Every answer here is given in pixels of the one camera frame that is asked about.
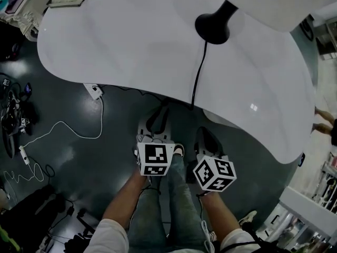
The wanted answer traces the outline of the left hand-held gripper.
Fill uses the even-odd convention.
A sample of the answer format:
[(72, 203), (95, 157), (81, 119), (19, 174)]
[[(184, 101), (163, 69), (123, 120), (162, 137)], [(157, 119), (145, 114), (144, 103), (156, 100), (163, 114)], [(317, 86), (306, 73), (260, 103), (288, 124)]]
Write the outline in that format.
[(171, 166), (175, 143), (171, 140), (170, 110), (155, 107), (138, 124), (137, 165), (142, 176), (165, 176)]

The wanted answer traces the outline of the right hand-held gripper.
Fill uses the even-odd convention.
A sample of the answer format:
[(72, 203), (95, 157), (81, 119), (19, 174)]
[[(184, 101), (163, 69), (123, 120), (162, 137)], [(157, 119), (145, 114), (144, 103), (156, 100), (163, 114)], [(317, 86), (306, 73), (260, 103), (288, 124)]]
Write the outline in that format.
[(224, 155), (217, 137), (203, 126), (196, 132), (195, 152), (197, 165), (193, 173), (202, 190), (223, 192), (236, 180), (233, 162)]

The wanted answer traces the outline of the table lamp with cream shade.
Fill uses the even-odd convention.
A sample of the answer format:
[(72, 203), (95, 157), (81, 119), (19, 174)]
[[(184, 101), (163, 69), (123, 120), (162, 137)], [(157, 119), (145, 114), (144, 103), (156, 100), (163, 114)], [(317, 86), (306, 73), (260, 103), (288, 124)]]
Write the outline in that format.
[(214, 13), (198, 16), (195, 29), (206, 42), (223, 44), (230, 37), (228, 22), (240, 9), (273, 30), (289, 32), (328, 2), (329, 0), (225, 0)]

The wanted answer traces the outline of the person's right forearm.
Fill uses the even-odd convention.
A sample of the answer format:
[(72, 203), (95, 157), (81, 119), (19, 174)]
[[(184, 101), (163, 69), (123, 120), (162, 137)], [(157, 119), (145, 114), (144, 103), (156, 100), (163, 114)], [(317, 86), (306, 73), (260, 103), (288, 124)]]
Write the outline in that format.
[(201, 201), (211, 226), (220, 237), (225, 237), (231, 231), (239, 229), (240, 225), (234, 214), (223, 202), (221, 196), (217, 192), (211, 192), (201, 197)]

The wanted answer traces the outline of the person's left forearm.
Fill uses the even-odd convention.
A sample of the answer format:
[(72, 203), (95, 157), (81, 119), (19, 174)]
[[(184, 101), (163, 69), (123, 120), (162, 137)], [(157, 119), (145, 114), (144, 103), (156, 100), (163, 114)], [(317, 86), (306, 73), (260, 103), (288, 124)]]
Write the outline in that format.
[(126, 228), (136, 207), (141, 190), (145, 185), (145, 181), (146, 177), (140, 174), (139, 169), (135, 169), (107, 206), (102, 219), (114, 220), (123, 228)]

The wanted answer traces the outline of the person's right shoe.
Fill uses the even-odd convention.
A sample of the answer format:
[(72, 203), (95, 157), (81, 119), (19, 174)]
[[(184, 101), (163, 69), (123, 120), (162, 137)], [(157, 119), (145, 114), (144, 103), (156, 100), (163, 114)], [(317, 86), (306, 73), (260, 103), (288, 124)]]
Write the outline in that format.
[(179, 155), (183, 158), (184, 154), (185, 154), (184, 146), (180, 143), (176, 143), (175, 146), (174, 146), (173, 154)]

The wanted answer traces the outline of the large white power strip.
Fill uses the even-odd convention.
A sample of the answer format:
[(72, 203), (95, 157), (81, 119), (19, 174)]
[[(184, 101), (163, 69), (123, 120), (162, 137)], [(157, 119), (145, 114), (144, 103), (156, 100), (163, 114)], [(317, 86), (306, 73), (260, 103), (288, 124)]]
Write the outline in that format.
[(83, 83), (83, 85), (93, 100), (98, 100), (103, 95), (103, 91), (98, 84)]

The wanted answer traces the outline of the person's left leg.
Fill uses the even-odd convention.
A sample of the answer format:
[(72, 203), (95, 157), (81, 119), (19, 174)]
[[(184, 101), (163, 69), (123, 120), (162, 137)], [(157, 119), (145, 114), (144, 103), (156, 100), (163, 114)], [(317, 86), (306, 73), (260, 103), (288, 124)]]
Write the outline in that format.
[(129, 253), (163, 253), (166, 234), (162, 223), (160, 191), (147, 186), (141, 191), (127, 232)]

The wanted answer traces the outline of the white storage rack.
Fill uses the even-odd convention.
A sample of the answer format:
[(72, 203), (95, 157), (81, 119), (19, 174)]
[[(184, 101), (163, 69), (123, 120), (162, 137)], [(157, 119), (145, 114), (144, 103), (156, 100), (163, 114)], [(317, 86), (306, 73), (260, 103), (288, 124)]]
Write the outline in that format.
[(307, 253), (337, 247), (337, 213), (286, 187), (279, 202), (257, 231), (267, 242)]

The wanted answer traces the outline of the person's white shirt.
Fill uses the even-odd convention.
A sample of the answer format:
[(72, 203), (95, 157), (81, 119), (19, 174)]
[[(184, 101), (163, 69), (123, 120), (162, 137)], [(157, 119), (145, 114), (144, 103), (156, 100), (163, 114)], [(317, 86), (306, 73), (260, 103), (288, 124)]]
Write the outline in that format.
[[(260, 248), (253, 237), (242, 229), (230, 232), (220, 244), (221, 253), (253, 253)], [(191, 246), (182, 249), (132, 247), (126, 231), (118, 222), (103, 219), (98, 224), (84, 253), (215, 253), (215, 250), (207, 249), (204, 242), (201, 249), (193, 249)]]

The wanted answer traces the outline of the small white power strip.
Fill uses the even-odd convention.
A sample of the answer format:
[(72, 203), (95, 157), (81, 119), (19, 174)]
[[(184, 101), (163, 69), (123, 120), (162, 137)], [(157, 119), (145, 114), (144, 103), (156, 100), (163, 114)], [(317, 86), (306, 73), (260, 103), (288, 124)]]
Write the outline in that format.
[(20, 154), (21, 154), (21, 156), (22, 156), (22, 158), (24, 160), (24, 163), (26, 165), (29, 165), (30, 164), (29, 158), (28, 158), (28, 156), (27, 156), (27, 154), (25, 152), (25, 149), (24, 149), (24, 147), (22, 145), (19, 147), (19, 151), (20, 151)]

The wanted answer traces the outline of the black equipment bag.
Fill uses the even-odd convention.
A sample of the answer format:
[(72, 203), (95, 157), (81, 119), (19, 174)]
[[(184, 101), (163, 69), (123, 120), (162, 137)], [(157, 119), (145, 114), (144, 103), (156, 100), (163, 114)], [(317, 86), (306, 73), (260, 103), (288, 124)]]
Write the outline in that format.
[(65, 199), (46, 185), (0, 215), (0, 253), (35, 253), (58, 214), (65, 211)]

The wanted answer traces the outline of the grey shelf cabinet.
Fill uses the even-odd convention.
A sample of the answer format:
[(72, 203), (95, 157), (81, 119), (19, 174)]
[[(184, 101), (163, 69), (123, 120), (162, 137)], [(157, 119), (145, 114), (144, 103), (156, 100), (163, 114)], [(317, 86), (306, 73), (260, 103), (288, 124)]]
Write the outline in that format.
[(337, 17), (327, 20), (314, 30), (321, 59), (337, 59)]

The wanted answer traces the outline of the large black case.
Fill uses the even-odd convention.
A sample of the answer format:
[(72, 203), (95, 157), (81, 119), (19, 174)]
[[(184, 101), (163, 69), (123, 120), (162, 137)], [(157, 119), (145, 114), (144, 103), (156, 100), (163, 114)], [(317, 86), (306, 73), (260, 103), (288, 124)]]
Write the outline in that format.
[(0, 62), (14, 60), (24, 38), (19, 28), (0, 22)]

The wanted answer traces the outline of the white carved dressing table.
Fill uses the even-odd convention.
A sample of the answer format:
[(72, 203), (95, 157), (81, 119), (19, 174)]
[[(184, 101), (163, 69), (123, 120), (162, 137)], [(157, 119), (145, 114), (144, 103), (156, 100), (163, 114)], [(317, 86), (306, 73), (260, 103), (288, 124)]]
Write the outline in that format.
[(29, 41), (36, 42), (39, 25), (47, 9), (48, 1), (24, 0), (14, 14), (0, 12), (0, 22), (19, 28)]

